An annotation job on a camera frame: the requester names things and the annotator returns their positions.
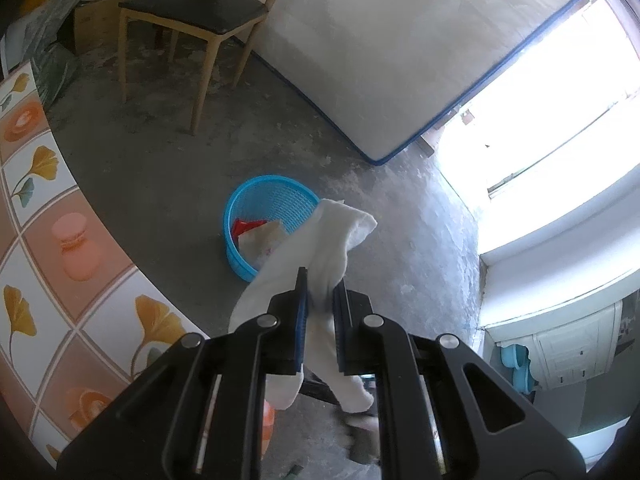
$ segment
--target concrete floor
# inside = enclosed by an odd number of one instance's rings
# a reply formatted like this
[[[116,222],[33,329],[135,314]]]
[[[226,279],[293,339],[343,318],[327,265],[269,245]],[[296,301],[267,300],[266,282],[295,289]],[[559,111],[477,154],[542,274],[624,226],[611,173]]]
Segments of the concrete floor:
[[[197,136],[188,134],[203,43],[183,38],[176,61],[151,50],[134,23],[129,101],[122,104],[112,48],[82,56],[82,71],[47,113],[87,199],[140,269],[211,336],[225,333],[246,284],[228,266],[220,224],[226,199],[246,179],[295,178],[319,196],[372,213],[378,227],[350,254],[346,282],[410,332],[454,332],[469,341],[479,312],[476,221],[416,144],[374,168],[257,59],[239,87],[220,82],[239,55],[225,44]],[[262,477],[305,465],[300,480],[378,478],[349,462],[328,416],[300,396],[276,417]]]

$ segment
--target white wall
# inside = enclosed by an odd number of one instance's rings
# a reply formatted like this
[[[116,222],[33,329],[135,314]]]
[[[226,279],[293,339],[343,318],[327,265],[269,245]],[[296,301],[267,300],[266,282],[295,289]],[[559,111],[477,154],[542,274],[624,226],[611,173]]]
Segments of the white wall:
[[[372,160],[570,0],[278,0],[257,52]]]
[[[571,322],[640,288],[640,185],[488,268],[480,325],[504,341]]]

